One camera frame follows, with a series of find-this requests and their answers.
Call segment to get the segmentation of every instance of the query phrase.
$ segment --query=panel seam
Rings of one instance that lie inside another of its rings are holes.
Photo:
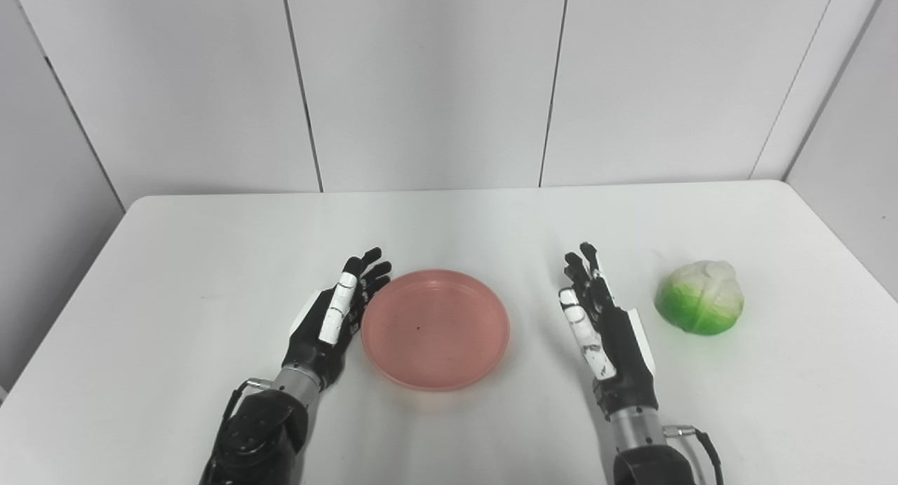
[[[866,15],[866,19],[864,19],[864,24],[860,27],[860,30],[857,31],[857,36],[854,38],[854,41],[851,43],[851,47],[847,51],[843,62],[839,66],[839,70],[836,72],[836,76],[833,79],[833,83],[830,84],[830,88],[827,89],[826,95],[824,95],[824,100],[820,102],[819,107],[817,108],[817,113],[814,113],[814,118],[811,120],[811,124],[807,127],[805,131],[805,135],[801,138],[801,142],[798,143],[798,149],[795,152],[795,155],[792,156],[792,161],[789,162],[788,168],[786,168],[786,173],[783,175],[782,181],[786,181],[789,178],[789,175],[792,173],[792,169],[795,168],[795,164],[798,161],[798,157],[801,155],[801,152],[804,152],[807,141],[811,138],[811,133],[814,132],[817,127],[818,121],[820,121],[820,117],[824,113],[827,105],[830,103],[830,99],[833,97],[833,92],[837,86],[839,86],[839,82],[843,78],[845,74],[845,69],[851,62],[851,59],[854,57],[855,51],[857,51],[857,47],[860,46],[860,41],[864,39],[864,34],[866,34],[866,29],[870,27],[870,22],[873,21],[873,17],[876,15],[876,11],[879,11],[879,5],[881,5],[883,0],[875,0],[873,2],[872,7],[870,8],[869,14]]]
[[[549,94],[549,113],[546,117],[546,135],[542,140],[542,160],[540,161],[540,180],[537,187],[542,188],[542,173],[546,168],[546,152],[549,148],[549,128],[552,126],[552,110],[555,108],[555,85],[558,83],[558,63],[561,61],[561,41],[564,38],[564,22],[568,17],[568,0],[564,0],[561,8],[561,28],[558,29],[558,48],[555,50],[555,70],[552,72],[552,92]]]
[[[309,132],[309,147],[311,148],[311,160],[315,164],[315,177],[318,178],[318,191],[324,193],[324,181],[321,180],[321,166],[318,163],[318,150],[315,148],[315,136],[311,133],[309,102],[305,98],[305,84],[302,82],[302,69],[299,66],[299,51],[296,49],[296,34],[293,30],[293,17],[290,15],[290,2],[288,0],[283,0],[283,14],[286,16],[286,30],[288,30],[288,34],[290,35],[290,47],[293,51],[296,79],[299,80],[299,95],[302,98],[302,111],[305,113],[305,126]]]
[[[779,104],[779,109],[777,109],[777,114],[773,117],[773,123],[770,124],[770,130],[767,130],[767,136],[764,137],[764,142],[760,144],[760,152],[758,152],[758,156],[754,159],[754,165],[751,166],[751,171],[748,173],[748,179],[751,179],[754,175],[755,169],[758,168],[758,163],[760,163],[761,156],[764,155],[764,150],[767,148],[767,143],[770,141],[770,136],[773,134],[773,130],[777,126],[777,122],[779,121],[779,115],[782,114],[783,108],[786,107],[786,103],[789,101],[789,96],[792,94],[792,88],[795,86],[796,80],[798,80],[798,75],[801,74],[802,66],[805,65],[805,59],[807,59],[808,53],[811,51],[811,47],[814,46],[814,40],[817,38],[817,32],[820,31],[820,27],[824,22],[824,18],[826,18],[826,12],[830,9],[830,4],[833,3],[833,0],[826,0],[826,6],[824,6],[824,11],[821,12],[820,18],[817,19],[817,26],[814,27],[814,33],[811,34],[811,40],[807,42],[807,46],[805,47],[805,52],[801,56],[801,60],[798,63],[798,68],[795,69],[795,74],[792,75],[792,80],[789,82],[789,87],[786,89],[786,95],[783,97],[783,101]]]
[[[53,80],[55,84],[57,84],[57,88],[59,88],[59,93],[62,94],[65,105],[68,107],[68,111],[70,111],[72,117],[74,118],[74,123],[76,123],[76,125],[78,126],[78,130],[80,130],[81,136],[84,137],[84,142],[87,143],[87,148],[91,151],[91,155],[93,155],[94,161],[96,161],[97,166],[99,166],[100,168],[100,174],[102,174],[103,179],[106,180],[106,185],[109,185],[109,191],[112,192],[112,196],[115,197],[116,203],[118,203],[119,208],[121,208],[121,212],[125,213],[125,204],[122,203],[121,197],[119,196],[119,191],[116,190],[115,185],[112,184],[112,179],[109,177],[109,172],[106,171],[106,166],[103,166],[103,162],[100,160],[100,155],[97,154],[97,150],[94,148],[90,136],[87,136],[87,130],[84,129],[84,124],[81,123],[81,117],[78,117],[78,112],[74,110],[72,99],[68,97],[68,92],[65,91],[62,80],[59,79],[59,74],[57,73],[57,70],[55,70],[53,63],[51,63],[51,58],[47,56],[47,51],[44,50],[44,46],[41,43],[41,40],[38,38],[38,33],[36,33],[36,31],[34,30],[34,25],[32,24],[32,21],[29,20],[28,14],[25,12],[25,6],[22,5],[22,2],[20,0],[14,1],[15,4],[19,6],[19,12],[20,14],[22,14],[22,18],[25,19],[25,24],[28,25],[28,29],[32,33],[32,38],[38,46],[38,50],[41,51],[41,56],[44,58],[44,62],[47,63],[47,67],[51,70]]]

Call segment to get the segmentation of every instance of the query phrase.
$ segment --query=toy cabbage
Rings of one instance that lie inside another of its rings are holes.
[[[735,325],[744,299],[728,262],[703,260],[684,265],[665,278],[655,307],[686,332],[721,334]]]

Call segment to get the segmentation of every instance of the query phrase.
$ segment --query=robotic hand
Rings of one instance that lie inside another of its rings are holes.
[[[573,286],[561,290],[558,299],[596,376],[593,393],[615,434],[615,485],[694,485],[689,460],[666,442],[693,435],[709,454],[716,483],[723,485],[721,460],[707,434],[691,425],[661,426],[655,361],[638,313],[616,306],[596,248],[583,243],[580,251],[589,270],[579,255],[565,255],[564,272]]]
[[[200,485],[298,482],[297,457],[309,436],[318,396],[340,377],[369,300],[390,281],[389,262],[363,274],[379,258],[381,248],[350,258],[336,286],[318,293],[290,335],[273,382],[251,378],[234,390]],[[232,417],[247,387],[261,392],[246,396]]]

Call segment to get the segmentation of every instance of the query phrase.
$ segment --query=pink plate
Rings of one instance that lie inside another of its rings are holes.
[[[405,274],[371,300],[362,345],[391,380],[418,390],[455,390],[477,382],[508,345],[501,300],[467,274]]]

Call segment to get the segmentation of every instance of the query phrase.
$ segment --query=white table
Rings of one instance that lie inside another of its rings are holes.
[[[555,300],[585,239],[641,310],[663,421],[708,431],[729,485],[894,479],[898,304],[789,187],[734,182],[142,199],[0,408],[0,482],[196,483],[231,389],[272,377],[311,291],[380,245],[396,274],[480,278],[511,342],[450,393],[394,385],[353,344],[304,483],[603,483],[613,449]],[[730,261],[746,296],[715,338],[652,304],[703,258]]]

